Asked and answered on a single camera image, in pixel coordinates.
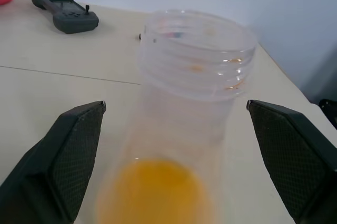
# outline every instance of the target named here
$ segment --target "gray game controller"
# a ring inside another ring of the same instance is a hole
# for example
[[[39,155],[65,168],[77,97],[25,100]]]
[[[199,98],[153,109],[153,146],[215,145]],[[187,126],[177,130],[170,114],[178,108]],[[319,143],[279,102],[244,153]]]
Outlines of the gray game controller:
[[[74,0],[32,0],[36,7],[46,9],[53,14],[57,29],[64,33],[79,33],[93,30],[98,26],[98,17],[89,12],[89,6],[83,8]]]

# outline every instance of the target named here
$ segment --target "joystick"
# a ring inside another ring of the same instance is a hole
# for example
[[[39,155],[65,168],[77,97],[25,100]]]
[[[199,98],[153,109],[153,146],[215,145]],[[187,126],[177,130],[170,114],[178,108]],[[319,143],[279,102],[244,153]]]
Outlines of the joystick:
[[[93,30],[98,26],[98,17],[89,12],[74,0],[32,0],[36,7],[46,9],[53,14],[53,22],[57,29],[64,33],[79,33]]]

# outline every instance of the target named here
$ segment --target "orange liquid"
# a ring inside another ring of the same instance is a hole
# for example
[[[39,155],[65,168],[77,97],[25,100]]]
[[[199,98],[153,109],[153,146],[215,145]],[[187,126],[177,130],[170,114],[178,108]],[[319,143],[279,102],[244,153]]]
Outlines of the orange liquid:
[[[97,205],[99,224],[211,224],[210,217],[202,182],[165,159],[126,166]]]

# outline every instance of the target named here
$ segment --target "white table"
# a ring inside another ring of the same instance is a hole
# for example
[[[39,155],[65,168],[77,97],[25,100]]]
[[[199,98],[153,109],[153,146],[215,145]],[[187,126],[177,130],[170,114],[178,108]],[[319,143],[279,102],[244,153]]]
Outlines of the white table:
[[[127,117],[140,89],[135,36],[146,16],[103,7],[92,10],[101,18],[96,30],[65,35],[29,0],[0,7],[0,183],[59,114],[95,100],[107,103],[96,164],[79,215],[83,224],[93,223],[92,206],[107,160],[121,149]],[[235,100],[226,125],[228,224],[290,224],[293,221],[263,164],[245,108],[247,100],[304,113],[336,146],[337,131],[260,47],[253,78],[250,90]]]

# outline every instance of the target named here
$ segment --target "plastic container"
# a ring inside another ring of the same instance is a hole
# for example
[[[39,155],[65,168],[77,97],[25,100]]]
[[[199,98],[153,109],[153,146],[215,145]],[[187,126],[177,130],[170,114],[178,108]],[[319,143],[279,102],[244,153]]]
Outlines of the plastic container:
[[[223,134],[244,91],[254,36],[227,19],[161,11],[142,34],[145,77],[98,224],[224,223]]]

